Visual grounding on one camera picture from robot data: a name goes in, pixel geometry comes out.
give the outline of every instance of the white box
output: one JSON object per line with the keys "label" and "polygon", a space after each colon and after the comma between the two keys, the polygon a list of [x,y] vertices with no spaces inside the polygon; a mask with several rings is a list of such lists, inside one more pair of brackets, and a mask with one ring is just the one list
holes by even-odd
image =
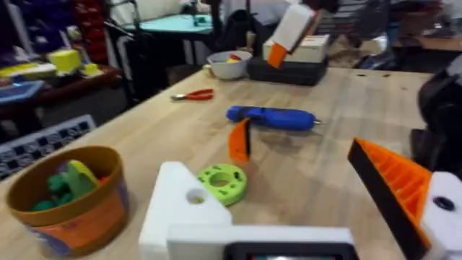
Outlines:
{"label": "white box", "polygon": [[[309,35],[303,38],[293,54],[287,54],[284,61],[323,62],[327,54],[329,35]],[[269,38],[263,45],[263,59],[268,61],[274,42]]]}

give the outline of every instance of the green toy pieces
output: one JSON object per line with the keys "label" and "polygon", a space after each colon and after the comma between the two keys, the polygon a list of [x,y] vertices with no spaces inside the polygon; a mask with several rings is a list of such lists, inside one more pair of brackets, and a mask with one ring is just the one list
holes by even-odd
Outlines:
{"label": "green toy pieces", "polygon": [[78,160],[70,160],[60,165],[57,174],[47,180],[51,200],[38,202],[32,211],[53,209],[72,202],[96,189],[99,181],[91,170]]}

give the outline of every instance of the screen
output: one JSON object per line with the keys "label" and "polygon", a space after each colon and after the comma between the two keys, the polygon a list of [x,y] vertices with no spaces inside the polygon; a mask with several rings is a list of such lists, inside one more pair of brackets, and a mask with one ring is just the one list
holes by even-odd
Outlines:
{"label": "screen", "polygon": [[330,256],[254,256],[251,260],[335,260]]}

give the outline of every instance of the black tray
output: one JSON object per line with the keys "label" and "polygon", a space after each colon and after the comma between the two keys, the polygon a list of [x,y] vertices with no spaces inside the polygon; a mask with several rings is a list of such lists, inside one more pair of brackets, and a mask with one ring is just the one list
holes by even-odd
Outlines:
{"label": "black tray", "polygon": [[248,64],[250,79],[266,82],[315,86],[324,77],[327,59],[321,63],[284,61],[275,69],[262,58],[252,58]]}

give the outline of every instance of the blue glue gun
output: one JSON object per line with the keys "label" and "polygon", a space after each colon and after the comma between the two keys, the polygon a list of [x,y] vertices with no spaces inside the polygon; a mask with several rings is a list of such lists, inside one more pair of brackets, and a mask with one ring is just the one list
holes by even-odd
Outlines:
{"label": "blue glue gun", "polygon": [[282,130],[307,131],[319,123],[312,113],[298,109],[232,106],[226,117],[234,122],[250,118],[252,124]]}

